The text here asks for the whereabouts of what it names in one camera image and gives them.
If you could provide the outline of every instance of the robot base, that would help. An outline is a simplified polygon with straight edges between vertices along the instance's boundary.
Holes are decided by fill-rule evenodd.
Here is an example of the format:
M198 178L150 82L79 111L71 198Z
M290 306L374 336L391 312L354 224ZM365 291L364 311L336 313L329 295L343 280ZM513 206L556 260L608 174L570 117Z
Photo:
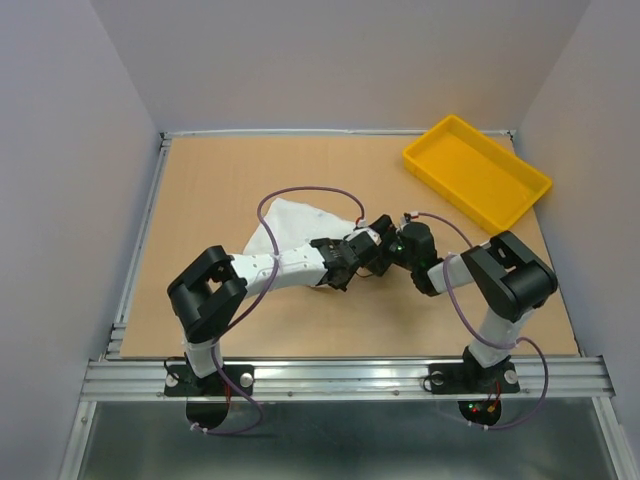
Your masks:
M470 373L466 363L434 363L429 365L429 390L434 395L496 394L496 383L502 393L518 393L520 384L513 363L505 361L482 375Z
M225 365L224 373L247 395L253 394L253 384L244 387L240 377L249 374L253 379L253 365ZM217 373L212 373L205 378L198 378L188 365L167 366L167 382L164 387L165 397L224 397L224 381ZM238 396L231 390L232 396Z

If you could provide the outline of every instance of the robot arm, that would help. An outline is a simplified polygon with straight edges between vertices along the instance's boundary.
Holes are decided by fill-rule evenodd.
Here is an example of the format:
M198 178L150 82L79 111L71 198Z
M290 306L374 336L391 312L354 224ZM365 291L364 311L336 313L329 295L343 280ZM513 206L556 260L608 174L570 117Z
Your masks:
M344 240L317 239L282 252L269 289L328 285L346 290L359 268L367 264L374 268L379 241L372 229L359 228ZM216 370L212 348L222 364L218 339L242 301L264 291L274 266L272 254L228 255L224 248L215 246L205 250L169 285L169 298L184 331L187 359L198 378Z
M221 246L210 247L171 283L168 294L182 323L185 351L197 377L215 372L212 348L222 364L218 339L241 302L264 290L274 264L271 254L228 255ZM359 268L381 276L392 264L409 270L416 288L424 294L435 296L447 290L444 263L429 227L410 221L408 215L399 228L383 215L345 239L316 239L282 252L270 289L328 285L346 290ZM557 289L551 269L511 232L452 257L447 271L453 288L471 282L478 285L489 305L480 336L497 346L512 345L533 310ZM467 366L471 377L481 378L506 362L509 353L474 339L463 359L471 363Z

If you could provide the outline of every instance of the metal floor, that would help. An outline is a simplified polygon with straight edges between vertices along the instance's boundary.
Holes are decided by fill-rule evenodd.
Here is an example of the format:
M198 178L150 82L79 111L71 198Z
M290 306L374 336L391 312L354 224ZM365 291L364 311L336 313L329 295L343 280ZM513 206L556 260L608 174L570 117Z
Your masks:
M532 407L505 400L503 419ZM255 413L234 405L225 425ZM529 423L469 428L455 402L265 405L246 437L191 432L180 402L98 404L80 478L103 479L598 479L617 478L588 398L550 399Z

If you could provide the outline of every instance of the black bracket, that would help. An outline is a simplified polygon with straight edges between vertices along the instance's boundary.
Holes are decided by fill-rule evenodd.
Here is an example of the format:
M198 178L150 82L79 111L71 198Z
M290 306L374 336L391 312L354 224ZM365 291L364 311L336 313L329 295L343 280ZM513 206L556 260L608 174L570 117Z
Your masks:
M247 294L247 281L221 246L209 247L167 289L171 306L190 343L222 335ZM213 291L211 282L219 283Z
M172 385L165 383L166 397L224 397L224 380L218 373L212 373L205 378L198 378L188 364L167 365L167 375L173 378ZM225 365L224 373L229 379L247 395L253 395L253 383L243 387L240 377L246 373L254 378L254 367L249 364ZM238 394L230 389L231 397ZM229 413L229 403L223 402L189 402L185 408L186 417L192 424L201 428L215 428L220 425Z
M240 377L248 373L253 378L254 367L250 364L225 365L224 373L229 379L247 395L253 395L253 384L243 387L240 384ZM165 383L165 397L224 397L224 380L217 373L212 373L205 378L198 378L186 364L167 365L167 374L176 378L169 386ZM238 396L231 390L231 396Z
M461 257L489 307L514 323L558 289L553 270L509 231Z
M462 362L432 363L429 365L429 390L434 395L489 395L496 393L496 383L501 393L518 393L520 384L511 357L489 368L482 368L465 348Z

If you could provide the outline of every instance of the black mount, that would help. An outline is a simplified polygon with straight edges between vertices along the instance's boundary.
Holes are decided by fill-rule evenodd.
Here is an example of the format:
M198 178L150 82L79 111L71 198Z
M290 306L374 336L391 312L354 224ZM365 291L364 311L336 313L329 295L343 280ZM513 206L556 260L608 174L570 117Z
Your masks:
M225 383L217 373L212 373L205 378L198 378L188 364L167 365L167 374L175 376L174 385L165 384L165 397L224 397ZM243 387L240 377L248 373L254 378L254 367L249 364L225 365L224 372L229 379L247 395L253 395L253 385ZM231 398L238 394L230 390ZM229 413L229 405L224 402L189 402L186 405L186 416L189 422L197 423L203 428L215 428L220 425Z
M462 362L429 365L429 389L434 395L489 395L491 391L495 393L497 382L502 393L518 393L520 384L517 381L509 383L505 377L507 372L516 371L509 360L507 357L496 365L483 368L467 347L462 354Z

